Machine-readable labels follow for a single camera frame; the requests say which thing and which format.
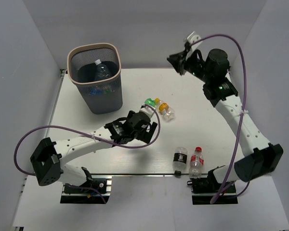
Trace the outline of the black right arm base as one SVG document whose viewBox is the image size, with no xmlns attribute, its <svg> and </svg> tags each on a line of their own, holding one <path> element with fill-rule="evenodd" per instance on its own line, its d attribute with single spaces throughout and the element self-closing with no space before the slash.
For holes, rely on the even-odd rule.
<svg viewBox="0 0 289 231">
<path fill-rule="evenodd" d="M 187 186 L 191 188 L 193 205 L 210 205 L 211 198 L 218 192 L 220 186 L 209 183 L 207 178 L 191 178 L 187 181 Z M 235 205 L 238 204 L 236 198 L 236 187 L 232 184 L 222 191 L 215 205 Z"/>
</svg>

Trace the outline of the red cap clear bottle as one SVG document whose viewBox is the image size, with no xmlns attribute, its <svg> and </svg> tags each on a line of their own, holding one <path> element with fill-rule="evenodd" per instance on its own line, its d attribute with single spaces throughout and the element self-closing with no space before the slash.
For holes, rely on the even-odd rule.
<svg viewBox="0 0 289 231">
<path fill-rule="evenodd" d="M 194 153 L 190 158 L 189 177 L 191 179 L 201 178 L 203 166 L 204 159 L 202 155 L 202 148 L 196 147 Z"/>
</svg>

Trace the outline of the black label water bottle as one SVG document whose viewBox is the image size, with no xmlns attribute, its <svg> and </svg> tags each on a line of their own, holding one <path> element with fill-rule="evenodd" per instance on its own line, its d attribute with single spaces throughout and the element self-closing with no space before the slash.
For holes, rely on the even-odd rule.
<svg viewBox="0 0 289 231">
<path fill-rule="evenodd" d="M 188 157 L 187 149 L 184 147 L 177 147 L 173 156 L 173 170 L 174 175 L 176 177 L 180 177 L 182 172 L 186 169 L 187 157 Z"/>
</svg>

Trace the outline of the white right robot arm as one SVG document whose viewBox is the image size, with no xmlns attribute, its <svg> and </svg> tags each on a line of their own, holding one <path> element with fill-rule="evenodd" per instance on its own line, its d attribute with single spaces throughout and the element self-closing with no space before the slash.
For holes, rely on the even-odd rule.
<svg viewBox="0 0 289 231">
<path fill-rule="evenodd" d="M 232 132 L 239 139 L 244 158 L 232 167 L 222 166 L 208 172 L 207 184 L 219 192 L 225 180 L 248 182 L 275 170 L 283 154 L 280 144 L 271 142 L 259 131 L 247 111 L 242 110 L 238 91 L 226 77 L 230 67 L 228 55 L 221 49 L 212 49 L 207 58 L 195 49 L 190 56 L 189 45 L 185 50 L 171 54 L 167 61 L 180 75 L 188 72 L 204 82 L 203 92 L 212 106 L 223 116 Z"/>
</svg>

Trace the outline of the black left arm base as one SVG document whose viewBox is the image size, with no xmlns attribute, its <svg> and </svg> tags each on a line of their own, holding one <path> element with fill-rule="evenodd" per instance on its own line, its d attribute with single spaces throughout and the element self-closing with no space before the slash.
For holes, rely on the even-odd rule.
<svg viewBox="0 0 289 231">
<path fill-rule="evenodd" d="M 65 184 L 62 189 L 61 204 L 104 205 L 108 202 L 111 193 L 111 176 L 94 176 L 92 181 L 81 186 Z"/>
</svg>

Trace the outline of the blue label water bottle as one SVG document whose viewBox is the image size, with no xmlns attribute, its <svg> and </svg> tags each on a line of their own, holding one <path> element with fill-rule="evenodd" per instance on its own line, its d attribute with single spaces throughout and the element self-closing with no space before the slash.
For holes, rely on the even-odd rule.
<svg viewBox="0 0 289 231">
<path fill-rule="evenodd" d="M 89 95 L 92 96 L 92 95 L 100 95 L 102 94 L 103 91 L 99 88 L 92 88 Z"/>
</svg>

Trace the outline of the orange label clear bottle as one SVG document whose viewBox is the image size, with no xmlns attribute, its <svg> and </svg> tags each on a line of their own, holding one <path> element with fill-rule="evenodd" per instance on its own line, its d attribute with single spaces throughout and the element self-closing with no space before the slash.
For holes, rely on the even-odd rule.
<svg viewBox="0 0 289 231">
<path fill-rule="evenodd" d="M 169 122 L 175 118 L 175 111 L 164 101 L 155 98 L 156 109 L 163 116 L 164 120 Z"/>
</svg>

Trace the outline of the clear unlabelled plastic bottle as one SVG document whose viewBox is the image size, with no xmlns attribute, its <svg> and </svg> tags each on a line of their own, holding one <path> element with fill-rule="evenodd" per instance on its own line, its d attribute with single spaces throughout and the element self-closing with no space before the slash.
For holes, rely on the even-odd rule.
<svg viewBox="0 0 289 231">
<path fill-rule="evenodd" d="M 113 76 L 109 68 L 103 64 L 100 59 L 96 60 L 94 63 L 96 65 L 96 72 L 94 77 L 95 81 L 102 81 Z"/>
</svg>

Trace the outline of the green Sprite bottle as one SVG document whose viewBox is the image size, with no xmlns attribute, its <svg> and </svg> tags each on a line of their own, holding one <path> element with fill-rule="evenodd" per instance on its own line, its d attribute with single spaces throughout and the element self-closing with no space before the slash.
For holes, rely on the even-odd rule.
<svg viewBox="0 0 289 231">
<path fill-rule="evenodd" d="M 103 87 L 103 94 L 108 94 L 108 93 L 111 93 L 113 91 L 114 91 L 114 89 L 112 86 L 107 85 L 107 86 Z"/>
<path fill-rule="evenodd" d="M 155 102 L 155 100 L 152 100 L 151 98 L 147 98 L 147 99 L 145 100 L 145 104 L 148 104 L 148 105 L 150 105 L 150 106 L 152 106 L 152 107 L 156 107 L 156 102 Z"/>
</svg>

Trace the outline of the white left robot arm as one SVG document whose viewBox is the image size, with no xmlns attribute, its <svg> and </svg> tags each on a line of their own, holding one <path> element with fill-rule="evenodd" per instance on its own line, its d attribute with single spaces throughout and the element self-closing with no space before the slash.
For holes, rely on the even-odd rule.
<svg viewBox="0 0 289 231">
<path fill-rule="evenodd" d="M 158 126 L 151 121 L 154 113 L 149 107 L 143 107 L 138 112 L 129 111 L 126 118 L 107 123 L 88 135 L 61 141 L 42 139 L 30 157 L 39 186 L 59 181 L 75 185 L 81 192 L 89 191 L 92 187 L 89 171 L 69 162 L 114 146 L 127 148 L 127 143 L 133 140 L 148 145 Z"/>
</svg>

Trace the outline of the grey mesh waste bin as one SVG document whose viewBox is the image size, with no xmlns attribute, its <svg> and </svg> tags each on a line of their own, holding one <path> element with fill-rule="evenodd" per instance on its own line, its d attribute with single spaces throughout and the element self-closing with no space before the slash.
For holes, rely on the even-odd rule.
<svg viewBox="0 0 289 231">
<path fill-rule="evenodd" d="M 111 74 L 109 79 L 95 81 L 95 61 L 100 59 Z M 95 43 L 76 47 L 67 56 L 67 73 L 77 87 L 90 111 L 94 114 L 106 114 L 119 110 L 123 105 L 121 86 L 121 62 L 117 48 L 110 43 Z M 108 94 L 92 95 L 92 88 L 103 90 L 112 86 L 114 91 Z"/>
</svg>

